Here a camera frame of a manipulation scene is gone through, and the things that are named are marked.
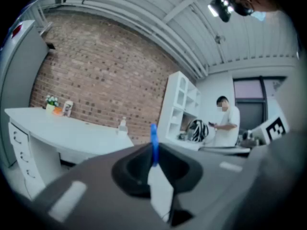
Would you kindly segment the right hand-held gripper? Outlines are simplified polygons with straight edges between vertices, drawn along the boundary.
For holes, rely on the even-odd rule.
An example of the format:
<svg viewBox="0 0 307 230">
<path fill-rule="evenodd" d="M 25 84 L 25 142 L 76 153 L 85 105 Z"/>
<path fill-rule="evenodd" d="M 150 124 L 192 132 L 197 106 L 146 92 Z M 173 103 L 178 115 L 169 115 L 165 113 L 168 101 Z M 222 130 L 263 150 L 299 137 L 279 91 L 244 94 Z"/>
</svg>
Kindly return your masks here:
<svg viewBox="0 0 307 230">
<path fill-rule="evenodd" d="M 274 115 L 258 127 L 246 130 L 239 145 L 244 148 L 253 148 L 268 145 L 289 132 L 288 123 L 283 115 Z"/>
</svg>

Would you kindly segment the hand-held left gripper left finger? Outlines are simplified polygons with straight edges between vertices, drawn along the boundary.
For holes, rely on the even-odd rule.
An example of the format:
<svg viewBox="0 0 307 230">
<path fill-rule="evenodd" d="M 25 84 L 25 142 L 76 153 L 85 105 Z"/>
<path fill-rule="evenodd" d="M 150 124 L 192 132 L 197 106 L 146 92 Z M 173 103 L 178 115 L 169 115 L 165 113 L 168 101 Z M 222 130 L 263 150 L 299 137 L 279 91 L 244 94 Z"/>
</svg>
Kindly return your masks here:
<svg viewBox="0 0 307 230">
<path fill-rule="evenodd" d="M 118 160 L 112 167 L 112 178 L 127 195 L 150 198 L 148 173 L 153 164 L 152 145 L 147 144 Z"/>
</svg>

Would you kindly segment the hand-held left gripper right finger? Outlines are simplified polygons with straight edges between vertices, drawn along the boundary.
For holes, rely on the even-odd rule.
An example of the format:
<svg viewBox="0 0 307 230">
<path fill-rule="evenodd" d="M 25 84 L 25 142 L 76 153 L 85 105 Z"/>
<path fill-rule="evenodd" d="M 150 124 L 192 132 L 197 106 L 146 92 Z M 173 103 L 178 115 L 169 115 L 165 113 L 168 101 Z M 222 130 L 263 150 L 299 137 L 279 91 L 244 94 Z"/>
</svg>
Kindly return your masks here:
<svg viewBox="0 0 307 230">
<path fill-rule="evenodd" d="M 159 144 L 159 165 L 176 194 L 194 189 L 203 176 L 199 162 L 167 144 Z"/>
</svg>

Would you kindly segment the dark window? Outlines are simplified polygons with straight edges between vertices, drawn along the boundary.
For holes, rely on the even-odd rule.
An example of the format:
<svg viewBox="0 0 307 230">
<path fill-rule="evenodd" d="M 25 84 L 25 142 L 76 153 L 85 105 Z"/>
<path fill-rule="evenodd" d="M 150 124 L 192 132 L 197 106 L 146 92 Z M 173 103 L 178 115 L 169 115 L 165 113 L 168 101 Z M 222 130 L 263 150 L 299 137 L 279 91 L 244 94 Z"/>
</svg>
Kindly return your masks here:
<svg viewBox="0 0 307 230">
<path fill-rule="evenodd" d="M 241 135 L 281 113 L 275 95 L 284 80 L 285 77 L 281 76 L 233 79 Z"/>
</svg>

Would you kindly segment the clear plastic bottle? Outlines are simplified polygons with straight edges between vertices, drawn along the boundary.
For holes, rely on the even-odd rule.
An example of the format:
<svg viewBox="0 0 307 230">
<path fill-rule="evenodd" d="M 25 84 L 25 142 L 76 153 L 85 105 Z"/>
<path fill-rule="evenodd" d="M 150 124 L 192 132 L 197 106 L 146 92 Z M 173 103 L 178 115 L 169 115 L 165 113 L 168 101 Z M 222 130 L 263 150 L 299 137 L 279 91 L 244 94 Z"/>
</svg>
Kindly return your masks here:
<svg viewBox="0 0 307 230">
<path fill-rule="evenodd" d="M 126 126 L 126 117 L 125 116 L 120 121 L 120 124 L 118 126 L 118 130 L 122 131 L 122 132 L 128 132 L 128 128 Z"/>
</svg>

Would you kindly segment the white shelf cabinet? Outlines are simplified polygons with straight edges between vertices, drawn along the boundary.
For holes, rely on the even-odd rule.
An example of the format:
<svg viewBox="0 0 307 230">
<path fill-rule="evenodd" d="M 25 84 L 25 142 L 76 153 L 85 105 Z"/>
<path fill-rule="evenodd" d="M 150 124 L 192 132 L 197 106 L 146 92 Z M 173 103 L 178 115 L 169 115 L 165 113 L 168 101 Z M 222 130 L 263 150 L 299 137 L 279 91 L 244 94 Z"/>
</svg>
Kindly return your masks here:
<svg viewBox="0 0 307 230">
<path fill-rule="evenodd" d="M 169 75 L 157 126 L 159 141 L 177 142 L 183 117 L 196 119 L 200 103 L 200 91 L 182 72 Z"/>
</svg>

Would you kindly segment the white desk with drawers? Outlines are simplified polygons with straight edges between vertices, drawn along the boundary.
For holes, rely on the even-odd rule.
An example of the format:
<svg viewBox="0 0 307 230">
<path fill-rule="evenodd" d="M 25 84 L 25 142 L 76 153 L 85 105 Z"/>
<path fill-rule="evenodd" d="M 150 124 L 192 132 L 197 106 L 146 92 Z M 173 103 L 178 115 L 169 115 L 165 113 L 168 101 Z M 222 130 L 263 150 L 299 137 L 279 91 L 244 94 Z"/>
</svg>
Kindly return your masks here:
<svg viewBox="0 0 307 230">
<path fill-rule="evenodd" d="M 43 108 L 8 108 L 7 128 L 30 199 L 61 177 L 61 155 L 78 164 L 133 146 L 126 131 L 66 116 Z"/>
</svg>

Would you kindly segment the white patterned tumbler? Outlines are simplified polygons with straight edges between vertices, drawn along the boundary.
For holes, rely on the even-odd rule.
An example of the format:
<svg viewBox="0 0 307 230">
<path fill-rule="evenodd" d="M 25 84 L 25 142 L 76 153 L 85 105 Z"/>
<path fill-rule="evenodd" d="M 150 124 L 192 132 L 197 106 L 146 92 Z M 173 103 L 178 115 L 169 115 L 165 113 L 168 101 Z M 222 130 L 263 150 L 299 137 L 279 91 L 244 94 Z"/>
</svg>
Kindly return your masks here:
<svg viewBox="0 0 307 230">
<path fill-rule="evenodd" d="M 62 108 L 63 116 L 70 117 L 73 107 L 73 101 L 66 101 Z"/>
</svg>

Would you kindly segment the blue face mask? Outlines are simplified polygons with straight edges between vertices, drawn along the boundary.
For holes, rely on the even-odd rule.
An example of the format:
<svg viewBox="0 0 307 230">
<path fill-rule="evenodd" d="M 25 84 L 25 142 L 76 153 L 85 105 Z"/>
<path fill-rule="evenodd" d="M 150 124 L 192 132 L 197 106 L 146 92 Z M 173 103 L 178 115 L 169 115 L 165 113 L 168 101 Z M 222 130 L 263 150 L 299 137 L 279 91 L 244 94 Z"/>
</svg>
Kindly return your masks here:
<svg viewBox="0 0 307 230">
<path fill-rule="evenodd" d="M 266 18 L 266 12 L 254 11 L 251 16 L 262 22 Z"/>
</svg>

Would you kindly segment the grey tall cabinet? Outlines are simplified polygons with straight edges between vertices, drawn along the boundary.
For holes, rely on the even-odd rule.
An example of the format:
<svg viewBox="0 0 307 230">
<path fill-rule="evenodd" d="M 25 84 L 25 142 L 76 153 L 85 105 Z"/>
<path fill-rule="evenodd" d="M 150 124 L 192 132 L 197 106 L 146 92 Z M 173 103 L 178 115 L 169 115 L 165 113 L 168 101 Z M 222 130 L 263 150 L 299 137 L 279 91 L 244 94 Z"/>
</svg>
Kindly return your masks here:
<svg viewBox="0 0 307 230">
<path fill-rule="evenodd" d="M 19 23 L 0 51 L 0 161 L 11 167 L 16 157 L 10 142 L 7 108 L 28 107 L 48 46 L 34 20 Z"/>
</svg>

